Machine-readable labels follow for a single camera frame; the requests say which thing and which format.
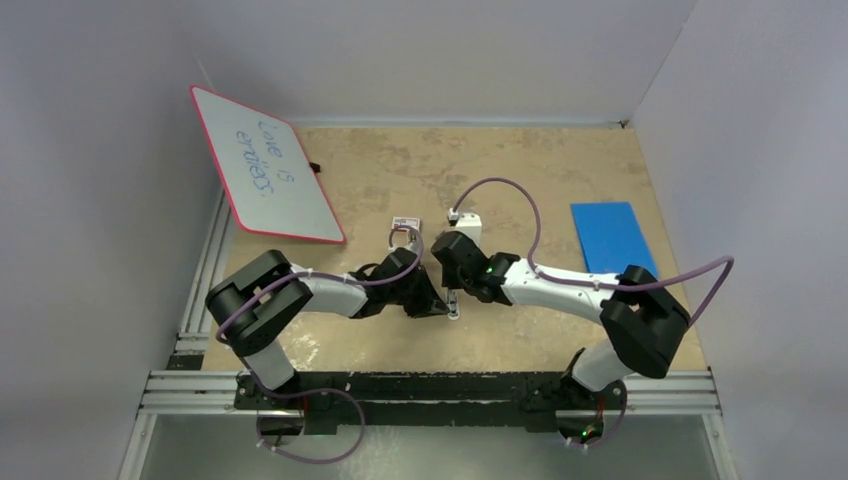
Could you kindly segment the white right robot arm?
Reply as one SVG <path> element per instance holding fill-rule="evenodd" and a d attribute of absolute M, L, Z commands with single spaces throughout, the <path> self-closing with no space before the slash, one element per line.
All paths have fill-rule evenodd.
<path fill-rule="evenodd" d="M 690 327 L 686 308 L 655 277 L 628 266 L 621 274 L 587 274 L 537 266 L 516 254 L 483 253 L 459 231 L 440 234 L 431 253 L 442 267 L 442 284 L 483 303 L 536 306 L 600 325 L 607 337 L 575 355 L 561 381 L 564 399 L 584 407 L 600 391 L 632 373 L 664 378 Z"/>

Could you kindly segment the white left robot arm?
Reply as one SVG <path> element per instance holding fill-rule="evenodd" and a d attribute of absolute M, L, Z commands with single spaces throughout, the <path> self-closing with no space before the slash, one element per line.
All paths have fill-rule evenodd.
<path fill-rule="evenodd" d="M 298 314 L 362 319 L 380 314 L 388 305 L 402 307 L 410 318 L 449 312 L 419 255 L 402 247 L 380 263 L 338 275 L 306 269 L 281 251 L 268 250 L 214 286 L 205 298 L 218 325 L 216 339 L 258 377 L 260 397 L 275 409 L 289 407 L 298 395 L 297 370 L 278 342 Z"/>

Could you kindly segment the blue notebook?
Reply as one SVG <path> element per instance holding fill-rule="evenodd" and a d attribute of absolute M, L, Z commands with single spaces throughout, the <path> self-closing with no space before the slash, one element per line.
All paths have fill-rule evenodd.
<path fill-rule="evenodd" d="M 622 273 L 636 265 L 657 276 L 658 269 L 629 202 L 576 203 L 572 218 L 586 270 Z"/>

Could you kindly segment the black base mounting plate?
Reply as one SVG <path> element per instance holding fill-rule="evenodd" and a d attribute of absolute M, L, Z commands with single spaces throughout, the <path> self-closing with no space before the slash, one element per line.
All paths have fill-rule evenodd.
<path fill-rule="evenodd" d="M 237 377 L 238 410 L 301 412 L 309 435 L 338 427 L 515 427 L 530 433 L 600 433 L 603 416 L 624 404 L 617 380 L 591 392 L 558 371 L 306 371 L 267 394 L 248 374 Z"/>

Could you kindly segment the red framed whiteboard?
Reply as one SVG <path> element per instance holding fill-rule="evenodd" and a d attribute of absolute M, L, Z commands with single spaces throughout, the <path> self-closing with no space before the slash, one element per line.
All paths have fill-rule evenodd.
<path fill-rule="evenodd" d="M 346 242 L 293 127 L 199 85 L 189 88 L 237 224 L 255 234 Z"/>

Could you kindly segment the aluminium frame rail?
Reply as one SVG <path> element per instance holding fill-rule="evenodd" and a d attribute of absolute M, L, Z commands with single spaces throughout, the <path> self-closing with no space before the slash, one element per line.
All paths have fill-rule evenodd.
<path fill-rule="evenodd" d="M 721 412 L 708 371 L 673 371 L 662 380 L 629 376 L 629 415 L 714 415 Z M 238 410 L 236 374 L 224 371 L 152 371 L 138 407 L 140 415 L 255 415 Z"/>

